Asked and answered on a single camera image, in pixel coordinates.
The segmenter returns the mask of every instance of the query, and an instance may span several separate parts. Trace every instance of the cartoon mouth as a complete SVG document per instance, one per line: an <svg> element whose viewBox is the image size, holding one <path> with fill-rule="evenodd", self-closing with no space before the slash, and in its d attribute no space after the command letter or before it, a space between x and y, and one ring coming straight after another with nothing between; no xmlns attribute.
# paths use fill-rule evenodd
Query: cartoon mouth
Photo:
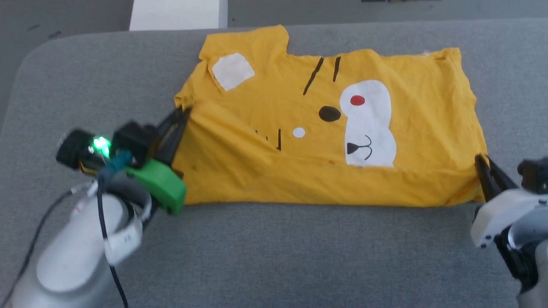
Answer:
<svg viewBox="0 0 548 308"><path fill-rule="evenodd" d="M373 154L373 149L371 149L371 143L372 143L371 138L368 135L365 135L365 136L369 140L369 144L357 145L357 144L353 144L351 142L347 142L346 143L346 153L347 154L352 154L352 153L356 152L358 149L361 149L363 147L368 147L370 149L370 152L369 152L369 155L364 159L364 160L367 160L367 158L369 158L371 156L371 154Z"/></svg>

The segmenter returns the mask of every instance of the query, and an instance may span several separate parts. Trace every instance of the green light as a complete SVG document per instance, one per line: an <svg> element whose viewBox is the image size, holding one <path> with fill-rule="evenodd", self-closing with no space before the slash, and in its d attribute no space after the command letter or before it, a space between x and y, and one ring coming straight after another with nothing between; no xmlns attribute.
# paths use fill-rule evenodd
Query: green light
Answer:
<svg viewBox="0 0 548 308"><path fill-rule="evenodd" d="M95 152L101 153L106 158L109 157L110 154L110 141L105 137L97 137L93 139L92 143L93 150Z"/></svg>

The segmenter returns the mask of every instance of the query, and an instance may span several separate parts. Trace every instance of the white square patch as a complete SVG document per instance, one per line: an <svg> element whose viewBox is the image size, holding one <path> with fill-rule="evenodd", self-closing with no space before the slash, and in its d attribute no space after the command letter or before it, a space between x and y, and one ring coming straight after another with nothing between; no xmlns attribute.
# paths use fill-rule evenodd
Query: white square patch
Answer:
<svg viewBox="0 0 548 308"><path fill-rule="evenodd" d="M213 65L212 71L215 79L225 91L231 90L255 76L251 65L240 53L219 58L219 61Z"/></svg>

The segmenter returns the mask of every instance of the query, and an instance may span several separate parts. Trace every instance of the white dot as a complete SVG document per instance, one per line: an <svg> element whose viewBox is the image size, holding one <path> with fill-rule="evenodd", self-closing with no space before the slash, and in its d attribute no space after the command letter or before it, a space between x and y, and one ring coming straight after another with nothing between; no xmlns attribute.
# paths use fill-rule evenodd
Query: white dot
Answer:
<svg viewBox="0 0 548 308"><path fill-rule="evenodd" d="M295 138L302 138L305 136L305 129L302 127L297 127L293 130L293 135Z"/></svg>

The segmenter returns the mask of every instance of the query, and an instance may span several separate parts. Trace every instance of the yellow t-shirt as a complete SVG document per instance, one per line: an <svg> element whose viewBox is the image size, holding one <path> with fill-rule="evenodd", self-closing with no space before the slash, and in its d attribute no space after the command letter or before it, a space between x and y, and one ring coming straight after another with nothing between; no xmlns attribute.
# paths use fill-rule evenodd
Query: yellow t-shirt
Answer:
<svg viewBox="0 0 548 308"><path fill-rule="evenodd" d="M458 48L287 53L282 26L209 35L175 96L187 204L440 206L481 200L487 147Z"/></svg>

